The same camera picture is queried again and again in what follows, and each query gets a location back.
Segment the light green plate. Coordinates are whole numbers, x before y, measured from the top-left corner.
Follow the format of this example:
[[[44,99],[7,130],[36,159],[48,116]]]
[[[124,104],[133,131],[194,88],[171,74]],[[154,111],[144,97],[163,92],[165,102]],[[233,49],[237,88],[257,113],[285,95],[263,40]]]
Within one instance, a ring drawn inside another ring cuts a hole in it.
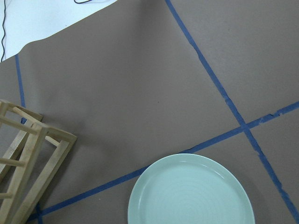
[[[164,157],[136,181],[128,203],[130,224],[253,224],[252,205],[237,178],[195,154]]]

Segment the wooden dish rack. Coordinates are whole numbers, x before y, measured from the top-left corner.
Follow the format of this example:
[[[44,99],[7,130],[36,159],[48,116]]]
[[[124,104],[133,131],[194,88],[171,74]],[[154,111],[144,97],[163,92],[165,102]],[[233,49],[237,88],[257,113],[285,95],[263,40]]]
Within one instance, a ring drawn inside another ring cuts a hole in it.
[[[49,126],[42,115],[6,100],[0,101],[0,123],[18,129],[18,134],[0,159],[0,178],[4,179],[14,167],[11,182],[1,193],[0,222],[24,224],[65,160],[77,137],[72,133]],[[41,173],[24,194],[44,142],[55,146]]]

